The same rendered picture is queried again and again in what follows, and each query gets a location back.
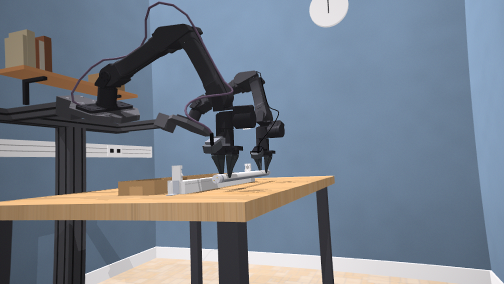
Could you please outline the white tube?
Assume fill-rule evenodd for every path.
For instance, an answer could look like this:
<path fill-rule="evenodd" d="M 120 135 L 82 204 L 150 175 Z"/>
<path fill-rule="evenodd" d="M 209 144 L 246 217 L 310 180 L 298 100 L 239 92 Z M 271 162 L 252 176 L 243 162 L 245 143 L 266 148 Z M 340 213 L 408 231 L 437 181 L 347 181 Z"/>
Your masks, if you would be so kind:
<path fill-rule="evenodd" d="M 231 174 L 231 178 L 228 177 L 228 174 L 215 174 L 212 177 L 212 182 L 215 184 L 218 183 L 224 183 L 224 182 L 231 182 L 231 181 L 237 181 L 237 180 L 243 180 L 243 179 L 250 179 L 250 178 L 256 178 L 256 177 L 262 177 L 262 176 L 269 176 L 271 174 L 270 170 L 267 170 L 267 173 L 265 170 L 257 170 L 257 171 L 247 171 L 247 172 L 236 172 Z"/>

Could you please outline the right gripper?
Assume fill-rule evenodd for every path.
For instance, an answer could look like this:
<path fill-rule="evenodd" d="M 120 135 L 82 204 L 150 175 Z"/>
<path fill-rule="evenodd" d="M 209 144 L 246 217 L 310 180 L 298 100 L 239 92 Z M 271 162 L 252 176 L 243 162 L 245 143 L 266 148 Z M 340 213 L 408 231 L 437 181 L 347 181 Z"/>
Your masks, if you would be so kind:
<path fill-rule="evenodd" d="M 234 145 L 233 129 L 224 129 L 224 132 L 221 132 L 221 129 L 216 129 L 216 136 L 214 136 L 213 143 L 216 144 L 219 141 L 222 143 L 222 148 L 216 153 L 212 153 L 211 158 L 213 159 L 219 174 L 224 174 L 226 158 L 227 175 L 228 178 L 231 178 L 233 168 L 239 158 L 239 151 L 243 151 L 243 146 Z"/>

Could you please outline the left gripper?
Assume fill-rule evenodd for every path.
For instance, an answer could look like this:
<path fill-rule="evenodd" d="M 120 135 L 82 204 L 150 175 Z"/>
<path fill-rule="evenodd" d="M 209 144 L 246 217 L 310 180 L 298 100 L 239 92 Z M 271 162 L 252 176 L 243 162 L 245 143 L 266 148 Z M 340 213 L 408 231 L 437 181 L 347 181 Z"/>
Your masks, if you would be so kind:
<path fill-rule="evenodd" d="M 252 151 L 250 151 L 250 154 L 251 153 L 257 153 L 257 151 L 258 151 L 258 144 L 259 143 L 260 143 L 260 138 L 256 138 L 256 146 L 253 148 Z M 262 155 L 262 157 L 264 157 L 265 173 L 267 174 L 270 162 L 272 160 L 272 156 L 273 156 L 273 154 L 276 154 L 276 151 L 275 150 L 269 150 L 269 139 L 266 139 L 266 138 L 264 138 L 261 141 L 261 143 L 259 144 L 259 152 L 261 152 L 262 149 L 263 149 L 263 155 Z M 254 161 L 255 161 L 255 163 L 256 163 L 259 171 L 262 170 L 262 157 L 259 158 L 259 159 L 254 159 Z"/>

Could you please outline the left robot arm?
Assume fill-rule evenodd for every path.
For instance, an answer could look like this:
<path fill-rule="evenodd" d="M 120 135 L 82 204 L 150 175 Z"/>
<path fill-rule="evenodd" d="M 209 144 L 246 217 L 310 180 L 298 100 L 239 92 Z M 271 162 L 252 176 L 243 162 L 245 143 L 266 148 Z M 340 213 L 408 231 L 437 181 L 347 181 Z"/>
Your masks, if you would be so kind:
<path fill-rule="evenodd" d="M 261 141 L 273 124 L 273 127 L 264 139 L 284 137 L 285 124 L 281 120 L 276 120 L 276 122 L 275 120 L 273 121 L 273 115 L 266 101 L 261 77 L 259 77 L 259 74 L 255 70 L 237 73 L 228 85 L 233 88 L 233 95 L 245 92 L 248 93 L 250 91 L 252 92 L 256 123 L 260 125 L 256 127 L 256 139 L 260 139 Z M 209 102 L 208 98 L 203 98 L 196 100 L 189 107 L 192 109 L 188 115 L 194 120 L 199 121 L 201 115 L 204 115 L 208 111 L 212 110 L 213 106 Z M 263 154 L 263 149 L 259 153 L 252 152 L 251 158 L 261 159 Z"/>

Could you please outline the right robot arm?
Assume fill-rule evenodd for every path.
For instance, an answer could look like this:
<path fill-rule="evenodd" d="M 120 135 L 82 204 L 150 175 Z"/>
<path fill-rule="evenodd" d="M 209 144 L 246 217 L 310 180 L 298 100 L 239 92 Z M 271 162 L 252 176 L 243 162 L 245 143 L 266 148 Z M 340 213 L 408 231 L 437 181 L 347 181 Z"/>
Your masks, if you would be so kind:
<path fill-rule="evenodd" d="M 196 69 L 205 95 L 231 92 L 222 81 L 195 28 L 188 24 L 175 24 L 156 28 L 152 37 L 138 49 L 121 60 L 109 63 L 99 72 L 94 83 L 97 86 L 97 101 L 91 104 L 76 105 L 76 109 L 95 114 L 132 109 L 133 105 L 117 101 L 118 89 L 131 81 L 138 71 L 160 57 L 184 49 Z M 255 128 L 257 123 L 254 106 L 233 106 L 234 94 L 208 97 L 215 115 L 216 129 L 233 130 Z M 232 111 L 226 111 L 232 110 Z"/>

